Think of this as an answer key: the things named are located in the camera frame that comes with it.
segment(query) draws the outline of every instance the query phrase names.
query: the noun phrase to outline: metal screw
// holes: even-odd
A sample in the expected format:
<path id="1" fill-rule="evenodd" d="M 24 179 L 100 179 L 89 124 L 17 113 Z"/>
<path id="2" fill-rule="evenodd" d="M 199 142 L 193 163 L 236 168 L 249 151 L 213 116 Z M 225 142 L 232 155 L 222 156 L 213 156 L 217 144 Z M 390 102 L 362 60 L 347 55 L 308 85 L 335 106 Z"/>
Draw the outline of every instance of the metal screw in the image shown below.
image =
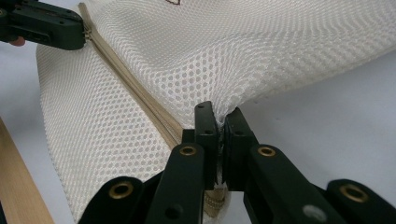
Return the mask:
<path id="1" fill-rule="evenodd" d="M 273 157 L 276 154 L 276 152 L 270 147 L 259 147 L 257 151 L 265 157 Z"/>
<path id="2" fill-rule="evenodd" d="M 369 199 L 369 196 L 361 190 L 359 187 L 351 184 L 347 184 L 340 187 L 341 193 L 344 194 L 348 199 L 357 202 L 357 203 L 365 203 Z"/>
<path id="3" fill-rule="evenodd" d="M 183 147 L 180 150 L 180 154 L 184 156 L 192 156 L 197 153 L 197 149 L 195 147 Z"/>
<path id="4" fill-rule="evenodd" d="M 134 186 L 129 181 L 121 181 L 115 185 L 113 185 L 108 192 L 108 195 L 112 199 L 123 199 L 128 197 L 132 191 L 134 191 Z"/>

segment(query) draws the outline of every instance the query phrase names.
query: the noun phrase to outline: zipper tape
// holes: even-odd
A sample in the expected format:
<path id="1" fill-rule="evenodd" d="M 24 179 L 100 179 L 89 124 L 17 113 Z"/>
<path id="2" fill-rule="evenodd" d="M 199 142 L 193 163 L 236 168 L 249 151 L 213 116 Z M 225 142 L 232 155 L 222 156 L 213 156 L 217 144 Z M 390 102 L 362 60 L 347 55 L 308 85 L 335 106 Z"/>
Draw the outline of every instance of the zipper tape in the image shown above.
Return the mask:
<path id="1" fill-rule="evenodd" d="M 100 57 L 111 67 L 125 88 L 132 94 L 139 103 L 146 115 L 154 123 L 157 130 L 165 140 L 166 144 L 172 149 L 181 143 L 183 128 L 139 83 L 131 74 L 127 66 L 121 61 L 114 50 L 100 36 L 85 4 L 78 4 L 81 17 L 84 20 L 86 30 L 85 36 L 91 40 L 93 47 Z"/>

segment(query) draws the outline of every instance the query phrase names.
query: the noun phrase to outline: wooden board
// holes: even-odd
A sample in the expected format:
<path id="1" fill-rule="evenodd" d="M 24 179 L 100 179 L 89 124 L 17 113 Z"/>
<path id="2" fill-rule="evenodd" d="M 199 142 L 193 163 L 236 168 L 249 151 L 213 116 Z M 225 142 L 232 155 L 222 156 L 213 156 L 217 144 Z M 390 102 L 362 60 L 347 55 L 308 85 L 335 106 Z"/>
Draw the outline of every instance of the wooden board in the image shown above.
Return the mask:
<path id="1" fill-rule="evenodd" d="M 47 206 L 1 118 L 0 202 L 8 224 L 53 223 Z"/>

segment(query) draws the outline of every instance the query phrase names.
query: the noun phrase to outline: white table surface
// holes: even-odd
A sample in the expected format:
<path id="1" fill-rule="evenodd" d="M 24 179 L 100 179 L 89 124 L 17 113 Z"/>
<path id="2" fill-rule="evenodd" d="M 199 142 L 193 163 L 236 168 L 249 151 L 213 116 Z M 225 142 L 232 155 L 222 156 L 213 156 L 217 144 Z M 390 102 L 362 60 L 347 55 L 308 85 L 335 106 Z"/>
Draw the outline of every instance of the white table surface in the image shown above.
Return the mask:
<path id="1" fill-rule="evenodd" d="M 72 7 L 78 1 L 47 3 Z M 73 218 L 50 161 L 35 44 L 0 43 L 0 116 L 55 223 Z M 282 149 L 312 183 L 349 178 L 396 206 L 396 51 L 343 75 L 241 106 L 261 143 Z M 222 223 L 250 223 L 242 194 Z"/>

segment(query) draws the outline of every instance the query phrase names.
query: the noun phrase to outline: black clip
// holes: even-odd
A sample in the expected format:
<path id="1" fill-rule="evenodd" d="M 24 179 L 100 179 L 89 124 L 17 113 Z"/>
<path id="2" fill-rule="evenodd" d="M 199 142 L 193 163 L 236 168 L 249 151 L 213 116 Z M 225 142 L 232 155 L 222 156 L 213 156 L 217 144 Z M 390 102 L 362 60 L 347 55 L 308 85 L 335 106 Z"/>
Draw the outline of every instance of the black clip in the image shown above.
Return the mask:
<path id="1" fill-rule="evenodd" d="M 0 0 L 0 40 L 25 40 L 58 49 L 82 49 L 82 18 L 74 11 L 36 0 Z"/>

